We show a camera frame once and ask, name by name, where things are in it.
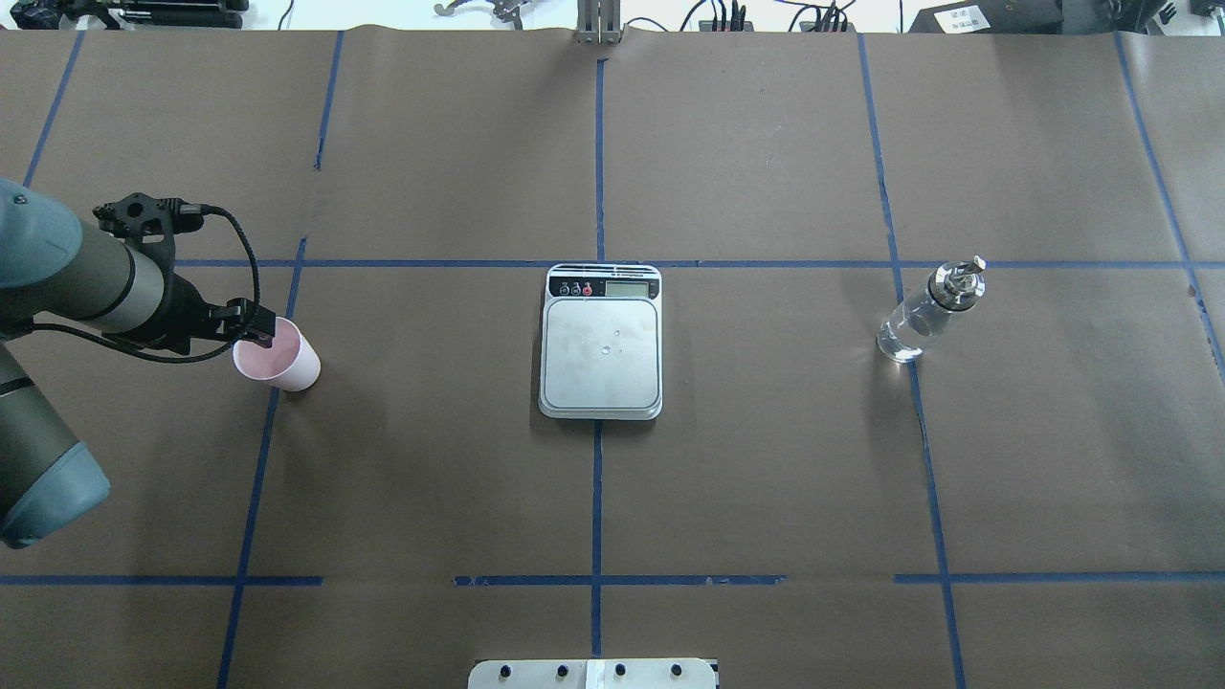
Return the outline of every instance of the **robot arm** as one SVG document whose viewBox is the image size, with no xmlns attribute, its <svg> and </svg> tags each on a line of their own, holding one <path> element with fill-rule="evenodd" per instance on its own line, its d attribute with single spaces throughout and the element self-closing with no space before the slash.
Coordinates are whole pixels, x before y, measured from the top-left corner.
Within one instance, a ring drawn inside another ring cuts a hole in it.
<svg viewBox="0 0 1225 689">
<path fill-rule="evenodd" d="M 225 306 L 205 302 L 174 272 L 174 237 L 229 219 L 251 260 L 255 299 Z M 212 358 L 239 340 L 271 346 L 276 314 L 258 304 L 255 257 L 233 216 L 222 208 L 143 194 L 94 210 L 87 229 L 62 204 L 0 179 L 0 539 L 23 548 L 98 505 L 110 484 L 21 365 L 2 346 L 38 330 L 72 332 L 131 356 L 172 363 Z M 159 238 L 149 242 L 149 238 Z M 100 331 L 36 324 L 51 313 Z M 189 354 L 191 340 L 224 342 Z"/>
</svg>

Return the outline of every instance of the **scale display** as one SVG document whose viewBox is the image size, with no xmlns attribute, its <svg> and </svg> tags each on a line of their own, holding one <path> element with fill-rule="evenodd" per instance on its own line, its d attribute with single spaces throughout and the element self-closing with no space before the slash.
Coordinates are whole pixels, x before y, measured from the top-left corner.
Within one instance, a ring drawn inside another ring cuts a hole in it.
<svg viewBox="0 0 1225 689">
<path fill-rule="evenodd" d="M 650 266 L 549 270 L 540 411 L 554 418 L 648 421 L 664 406 L 662 280 Z"/>
</svg>

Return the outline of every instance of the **black cable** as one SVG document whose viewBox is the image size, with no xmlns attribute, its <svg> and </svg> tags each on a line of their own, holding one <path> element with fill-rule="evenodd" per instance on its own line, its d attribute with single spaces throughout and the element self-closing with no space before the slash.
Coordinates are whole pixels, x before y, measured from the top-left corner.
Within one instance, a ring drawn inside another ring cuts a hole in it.
<svg viewBox="0 0 1225 689">
<path fill-rule="evenodd" d="M 1139 33 L 1140 29 L 1144 28 L 1144 25 L 1148 23 L 1144 17 L 1144 5 L 1145 2 L 1143 0 L 1136 2 L 1136 25 L 1132 33 Z"/>
<path fill-rule="evenodd" d="M 62 332 L 65 335 L 72 335 L 74 337 L 80 337 L 81 340 L 87 340 L 94 345 L 100 345 L 108 349 L 113 349 L 121 354 L 127 354 L 129 357 L 135 357 L 146 362 L 153 362 L 157 364 L 195 364 L 198 362 L 207 362 L 208 359 L 219 357 L 228 352 L 234 345 L 241 340 L 249 330 L 251 330 L 251 324 L 255 321 L 256 314 L 260 311 L 260 266 L 255 261 L 255 251 L 251 249 L 251 243 L 246 239 L 246 233 L 243 232 L 243 226 L 238 224 L 238 219 L 230 215 L 225 208 L 217 206 L 200 205 L 201 215 L 205 216 L 221 216 L 229 221 L 234 227 L 234 233 L 238 234 L 239 242 L 243 243 L 243 250 L 246 251 L 246 260 L 251 264 L 251 291 L 254 293 L 252 302 L 255 306 L 251 309 L 251 315 L 246 318 L 243 327 L 229 338 L 229 342 L 222 345 L 221 347 L 208 352 L 207 354 L 198 354 L 195 357 L 159 357 L 157 354 L 146 354 L 138 348 L 131 345 L 121 345 L 119 342 L 113 342 L 104 337 L 98 337 L 92 332 L 86 332 L 83 330 L 75 329 L 67 325 L 60 325 L 55 322 L 36 322 L 29 329 L 31 332 L 48 331 L 48 332 Z"/>
<path fill-rule="evenodd" d="M 688 21 L 693 17 L 693 12 L 696 12 L 702 5 L 706 5 L 706 0 L 697 0 L 697 2 L 693 2 L 693 6 L 690 7 L 690 12 L 685 15 L 685 21 L 681 22 L 681 28 L 676 31 L 685 31 L 685 27 L 688 26 Z"/>
<path fill-rule="evenodd" d="M 666 28 L 664 28 L 664 25 L 657 22 L 655 20 L 653 20 L 650 17 L 633 17 L 632 20 L 625 22 L 625 26 L 630 26 L 633 22 L 650 22 L 650 23 L 658 26 L 659 28 L 663 28 L 664 31 L 668 31 Z"/>
<path fill-rule="evenodd" d="M 826 16 L 821 18 L 820 28 L 812 27 L 810 31 L 822 31 L 826 33 L 837 33 L 839 31 L 839 25 L 845 25 L 846 12 L 838 6 L 838 2 L 831 2 L 829 7 L 826 10 Z"/>
<path fill-rule="evenodd" d="M 277 22 L 277 31 L 281 31 L 282 28 L 284 28 L 282 25 L 285 23 L 285 17 L 288 17 L 289 12 L 293 12 L 293 11 L 294 11 L 294 0 L 289 0 L 289 6 L 285 7 L 285 13 L 281 15 L 281 21 Z"/>
<path fill-rule="evenodd" d="M 799 2 L 784 2 L 784 4 L 785 5 L 799 5 Z M 800 10 L 797 12 L 795 12 L 794 17 L 791 17 L 791 23 L 788 25 L 788 27 L 786 27 L 786 32 L 788 33 L 795 31 L 795 22 L 800 21 L 800 15 L 802 15 L 804 12 L 806 12 L 809 10 L 816 10 L 817 11 L 817 22 L 818 23 L 821 22 L 821 7 L 818 7 L 816 5 L 805 5 L 805 6 L 800 7 Z"/>
</svg>

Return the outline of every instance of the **paper cup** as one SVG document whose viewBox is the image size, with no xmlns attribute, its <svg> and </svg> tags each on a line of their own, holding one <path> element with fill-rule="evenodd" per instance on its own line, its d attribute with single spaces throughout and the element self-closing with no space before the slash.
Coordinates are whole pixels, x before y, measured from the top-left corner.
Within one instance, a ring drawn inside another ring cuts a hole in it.
<svg viewBox="0 0 1225 689">
<path fill-rule="evenodd" d="M 265 349 L 255 342 L 234 346 L 234 368 L 239 373 L 287 392 L 299 392 L 315 384 L 320 363 L 315 348 L 298 326 L 277 316 L 277 336 Z"/>
</svg>

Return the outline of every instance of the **table surface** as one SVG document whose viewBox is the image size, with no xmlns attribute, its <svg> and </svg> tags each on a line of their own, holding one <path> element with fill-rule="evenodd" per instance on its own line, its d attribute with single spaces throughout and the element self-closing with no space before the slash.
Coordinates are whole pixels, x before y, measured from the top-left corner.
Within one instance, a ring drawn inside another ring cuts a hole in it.
<svg viewBox="0 0 1225 689">
<path fill-rule="evenodd" d="M 1225 59 L 1134 36 L 0 32 L 0 175 L 229 208 L 323 373 L 11 343 L 114 489 L 0 685 L 1225 685 Z M 1069 70 L 1067 65 L 1078 65 Z M 247 294 L 224 224 L 179 243 Z M 989 289 L 916 365 L 933 264 Z M 555 262 L 664 273 L 652 423 L 537 408 Z"/>
</svg>

